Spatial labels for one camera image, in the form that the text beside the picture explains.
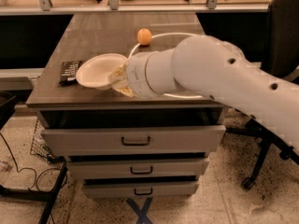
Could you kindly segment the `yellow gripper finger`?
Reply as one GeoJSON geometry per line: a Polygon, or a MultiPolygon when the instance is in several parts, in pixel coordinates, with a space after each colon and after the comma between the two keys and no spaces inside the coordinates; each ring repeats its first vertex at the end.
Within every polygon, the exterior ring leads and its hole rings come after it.
{"type": "Polygon", "coordinates": [[[122,64],[108,76],[108,80],[112,86],[125,85],[127,83],[126,66],[127,63],[122,64]]]}
{"type": "Polygon", "coordinates": [[[135,94],[126,81],[115,82],[112,84],[112,88],[127,97],[135,97],[135,94]]]}

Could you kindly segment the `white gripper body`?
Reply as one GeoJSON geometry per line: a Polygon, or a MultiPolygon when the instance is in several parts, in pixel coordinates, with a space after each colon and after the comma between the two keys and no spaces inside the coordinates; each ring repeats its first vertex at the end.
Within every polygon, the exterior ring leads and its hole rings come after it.
{"type": "Polygon", "coordinates": [[[125,68],[127,82],[133,94],[137,97],[148,99],[157,94],[151,89],[146,76],[147,63],[153,52],[141,52],[129,58],[125,68]]]}

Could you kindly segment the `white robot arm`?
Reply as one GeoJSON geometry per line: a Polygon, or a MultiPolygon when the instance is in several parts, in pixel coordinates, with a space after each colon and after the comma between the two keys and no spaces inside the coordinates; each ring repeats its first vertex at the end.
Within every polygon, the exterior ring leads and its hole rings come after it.
{"type": "Polygon", "coordinates": [[[214,37],[190,36],[173,49],[138,53],[108,80],[142,98],[190,91],[243,112],[299,148],[298,85],[265,73],[214,37]]]}

